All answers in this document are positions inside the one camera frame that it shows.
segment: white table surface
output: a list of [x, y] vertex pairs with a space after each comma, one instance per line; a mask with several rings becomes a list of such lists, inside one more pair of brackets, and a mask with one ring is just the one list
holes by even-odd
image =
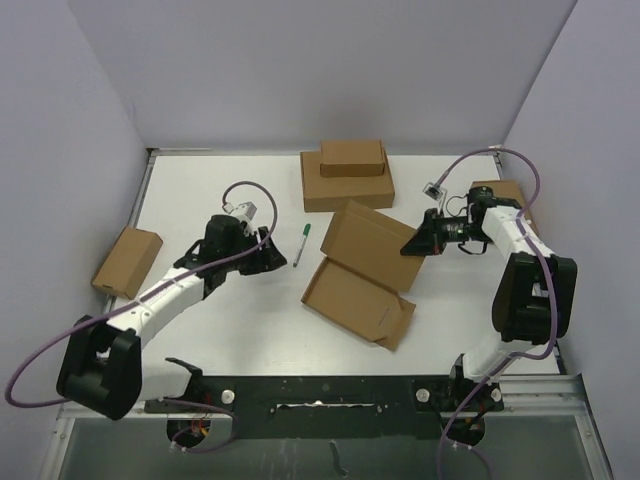
[[[382, 212], [417, 227], [424, 210], [435, 205], [422, 188], [454, 159], [391, 155], [396, 199], [392, 209]], [[474, 180], [498, 178], [493, 158], [478, 156], [458, 166], [444, 186], [449, 195], [463, 195]], [[396, 352], [305, 307], [300, 298], [324, 257], [320, 245], [332, 214], [304, 212], [297, 155], [157, 157], [137, 226], [157, 232], [164, 245], [143, 289], [202, 238], [211, 215], [221, 213], [222, 192], [239, 180], [262, 183], [274, 195], [280, 218], [273, 238], [289, 265], [253, 277], [230, 274], [206, 301], [185, 311], [148, 344], [145, 361], [177, 357], [206, 375], [448, 374], [458, 355], [492, 328], [491, 303], [504, 268], [493, 247], [472, 257], [450, 245], [444, 255], [425, 260], [411, 292], [403, 295], [417, 308]], [[271, 207], [260, 191], [240, 187], [229, 200], [253, 201], [258, 207], [255, 224], [271, 224]], [[454, 213], [461, 205], [456, 202], [451, 202]], [[298, 268], [292, 268], [307, 222], [309, 239]], [[508, 373], [559, 372], [551, 356], [518, 360]]]

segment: connector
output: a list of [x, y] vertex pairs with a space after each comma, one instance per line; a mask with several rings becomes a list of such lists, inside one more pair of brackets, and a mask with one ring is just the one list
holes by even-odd
[[234, 216], [239, 217], [241, 215], [244, 215], [249, 220], [253, 220], [253, 217], [256, 215], [257, 210], [258, 208], [253, 204], [253, 202], [241, 203], [235, 208]]
[[422, 189], [422, 192], [425, 193], [429, 198], [433, 198], [436, 201], [439, 201], [447, 191], [442, 187], [436, 187], [433, 182], [429, 182]]

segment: cable connector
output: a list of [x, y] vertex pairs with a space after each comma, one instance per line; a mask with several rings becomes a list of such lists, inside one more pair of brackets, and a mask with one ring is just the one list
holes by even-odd
[[433, 182], [429, 182], [422, 189], [422, 193], [426, 194], [429, 198], [438, 201], [447, 193], [447, 190], [440, 186], [436, 186]]

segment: brown cardboard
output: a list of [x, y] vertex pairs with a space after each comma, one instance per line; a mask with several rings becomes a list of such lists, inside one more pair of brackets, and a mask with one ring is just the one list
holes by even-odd
[[320, 175], [320, 152], [302, 152], [302, 195], [305, 212], [335, 212], [348, 200], [369, 208], [391, 208], [396, 192], [389, 160], [383, 151], [385, 169], [375, 177], [332, 177]]
[[414, 234], [408, 225], [350, 201], [333, 215], [320, 250], [384, 287], [408, 292], [424, 260], [400, 255]]
[[395, 350], [415, 305], [398, 295], [423, 258], [402, 257], [414, 229], [356, 202], [334, 214], [321, 250], [327, 254], [302, 302], [338, 325]]
[[380, 140], [332, 140], [320, 144], [323, 177], [375, 177], [385, 169]]
[[325, 258], [302, 302], [370, 342], [395, 350], [415, 305]]
[[125, 227], [91, 285], [109, 295], [133, 300], [161, 246], [157, 233]]
[[[520, 191], [520, 187], [518, 187], [518, 182], [515, 180], [483, 180], [478, 182], [473, 182], [471, 187], [490, 187], [493, 189], [493, 195], [496, 197], [502, 198], [513, 198], [517, 200], [520, 206], [524, 207], [526, 203], [522, 192]], [[525, 212], [524, 218], [531, 221], [531, 228], [537, 234], [538, 227], [536, 227], [533, 218], [531, 217], [530, 212]]]

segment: flat cardboard box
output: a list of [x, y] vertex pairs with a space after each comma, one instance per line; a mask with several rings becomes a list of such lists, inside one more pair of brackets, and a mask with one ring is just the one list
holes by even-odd
[[106, 294], [133, 300], [161, 246], [157, 233], [125, 227], [91, 285]]
[[[493, 195], [495, 197], [513, 198], [518, 201], [521, 207], [524, 207], [524, 204], [526, 203], [524, 196], [520, 191], [520, 187], [518, 186], [518, 182], [515, 180], [483, 180], [473, 182], [473, 184], [471, 184], [471, 188], [473, 187], [490, 187], [493, 189]], [[538, 227], [536, 227], [536, 224], [531, 217], [531, 213], [525, 212], [524, 218], [531, 222], [531, 228], [537, 234]]]
[[369, 208], [391, 208], [396, 191], [389, 168], [389, 159], [384, 153], [385, 169], [375, 177], [332, 177], [320, 175], [320, 152], [302, 152], [302, 195], [305, 212], [335, 212], [349, 200]]
[[302, 302], [338, 325], [395, 350], [411, 323], [415, 305], [408, 291], [424, 261], [400, 248], [414, 229], [350, 201], [334, 214], [321, 250], [327, 255]]
[[320, 144], [323, 177], [375, 177], [385, 169], [380, 140], [332, 140]]

